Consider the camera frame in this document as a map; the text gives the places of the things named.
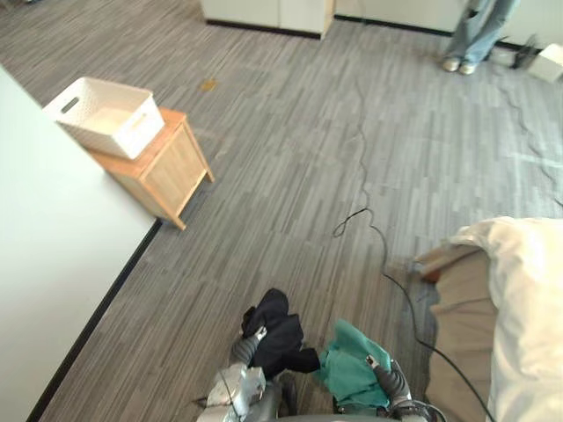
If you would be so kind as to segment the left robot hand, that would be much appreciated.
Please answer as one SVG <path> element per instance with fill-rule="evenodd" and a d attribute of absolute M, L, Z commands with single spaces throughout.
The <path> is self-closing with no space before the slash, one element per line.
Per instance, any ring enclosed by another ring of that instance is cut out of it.
<path fill-rule="evenodd" d="M 261 317 L 256 324 L 242 324 L 239 337 L 230 349 L 230 364 L 243 364 L 250 367 L 253 356 L 266 335 L 267 326 L 264 317 Z"/>

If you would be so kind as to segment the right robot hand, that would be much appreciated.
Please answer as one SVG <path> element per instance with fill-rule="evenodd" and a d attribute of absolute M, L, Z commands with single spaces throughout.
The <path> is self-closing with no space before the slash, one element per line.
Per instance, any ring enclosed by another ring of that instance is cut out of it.
<path fill-rule="evenodd" d="M 389 369 L 385 369 L 370 354 L 366 356 L 365 360 L 374 373 L 382 390 L 391 401 L 399 399 L 406 400 L 411 397 L 406 377 L 400 365 L 395 360 L 391 360 Z"/>

